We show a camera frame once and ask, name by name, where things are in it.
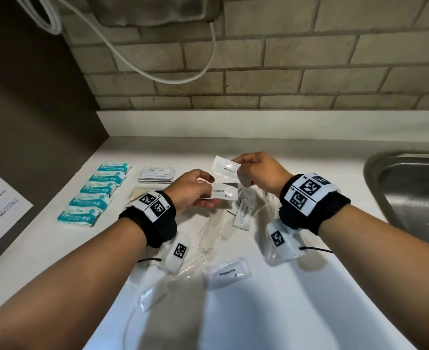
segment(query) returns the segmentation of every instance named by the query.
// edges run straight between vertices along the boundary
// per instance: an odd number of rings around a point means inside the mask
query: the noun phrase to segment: left hand
[[[215,179],[201,169],[194,169],[178,177],[164,192],[171,198],[176,206],[177,214],[192,206],[213,209],[219,205],[221,199],[201,200],[200,197],[211,197],[211,184],[200,181],[202,178],[213,183]]]

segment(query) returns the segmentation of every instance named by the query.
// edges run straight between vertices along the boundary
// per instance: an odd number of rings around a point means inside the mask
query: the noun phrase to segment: hand
[[[178,177],[164,192],[171,198],[179,214],[192,206],[213,209],[221,203],[221,199],[200,200],[200,197],[211,197],[211,184],[200,181],[202,178],[213,183],[215,179],[201,169],[194,169]]]
[[[268,152],[244,153],[233,161],[241,164],[238,174],[249,175],[253,184],[277,197],[287,181],[293,177]]]

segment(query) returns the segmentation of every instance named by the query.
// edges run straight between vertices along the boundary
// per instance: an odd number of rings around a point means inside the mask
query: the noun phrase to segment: right hand
[[[253,184],[278,198],[284,185],[293,177],[268,152],[244,153],[233,161],[241,164],[238,174],[249,175]]]

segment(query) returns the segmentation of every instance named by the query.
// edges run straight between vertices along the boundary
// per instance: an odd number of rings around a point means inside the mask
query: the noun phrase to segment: wrist strap
[[[163,191],[151,190],[128,203],[119,218],[130,218],[142,229],[146,244],[159,248],[177,234],[175,216],[171,198]]]
[[[318,235],[324,220],[351,203],[337,189],[337,186],[315,173],[292,177],[281,190],[281,221],[292,229],[308,229]]]

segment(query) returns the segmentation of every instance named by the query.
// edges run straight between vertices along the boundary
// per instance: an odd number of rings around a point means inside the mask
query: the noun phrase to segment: blue and white packet
[[[118,187],[121,186],[125,179],[125,173],[122,171],[103,172],[96,171],[89,179],[90,182],[114,182]]]
[[[95,207],[101,211],[105,211],[109,204],[111,204],[112,199],[108,197],[106,194],[78,194],[75,198],[73,198],[69,206],[77,206],[77,207]]]
[[[80,189],[84,194],[106,194],[111,196],[118,185],[115,182],[88,182]]]
[[[132,168],[128,163],[103,163],[99,168],[99,172],[115,172],[121,171],[124,172],[125,175]]]
[[[78,208],[68,206],[57,218],[59,222],[76,226],[91,227],[95,223],[101,210],[96,208]]]

